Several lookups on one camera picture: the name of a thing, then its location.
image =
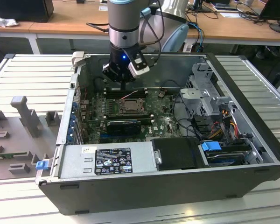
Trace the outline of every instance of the metal workbench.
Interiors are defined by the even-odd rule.
[[[247,60],[230,56],[220,56],[218,60],[280,141],[280,94]],[[42,75],[42,77],[33,76],[35,71]],[[44,106],[43,103],[45,103],[62,115],[64,100],[59,97],[66,96],[69,84],[67,77],[70,77],[73,73],[71,57],[69,55],[16,55],[13,59],[4,59],[0,64],[0,85],[4,84],[8,88],[3,85],[0,86],[2,90],[0,98],[12,97],[16,92],[21,92],[21,95],[31,94],[31,98],[47,96],[46,102],[38,101],[39,98],[32,98],[30,100],[32,103],[28,104],[28,107],[31,107],[31,109],[37,108],[37,114],[43,115],[46,109],[43,109],[40,105]],[[14,76],[16,75],[21,75],[21,78],[15,78]],[[33,86],[40,84],[46,91],[28,90],[28,88],[33,89]],[[221,89],[225,95],[228,95],[223,86],[221,86]],[[7,104],[0,103],[0,110],[4,111],[5,114],[13,117],[17,116],[16,112],[12,111],[12,109]],[[238,199],[70,217],[59,213],[53,203],[38,189],[33,177],[0,181],[0,224],[44,222],[67,224],[280,224],[280,179],[262,183],[243,198]]]

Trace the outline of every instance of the computer case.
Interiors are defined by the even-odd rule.
[[[0,0],[0,17],[5,19],[47,22],[53,11],[52,0]]]

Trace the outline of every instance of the metal bracket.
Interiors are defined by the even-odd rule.
[[[84,63],[84,51],[76,51],[73,53],[71,57],[71,62],[73,64],[73,67],[78,67],[79,65]]]

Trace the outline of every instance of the power supply label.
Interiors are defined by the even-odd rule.
[[[98,149],[95,152],[96,175],[127,174],[133,172],[130,148]]]

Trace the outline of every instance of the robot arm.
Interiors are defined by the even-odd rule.
[[[140,18],[140,13],[158,0],[109,0],[109,34],[111,55],[110,61],[103,67],[103,73],[112,81],[121,83],[121,89],[125,89],[125,83],[132,82],[155,64],[155,60],[146,60],[141,52],[145,47],[143,43],[154,43],[150,47],[157,48],[156,38],[147,25],[152,26],[158,37],[162,36],[164,20],[164,37],[160,40],[163,46],[161,50],[172,52],[177,46],[181,46],[188,26],[186,25],[185,9],[187,0],[166,0],[155,15],[148,15],[146,19]]]

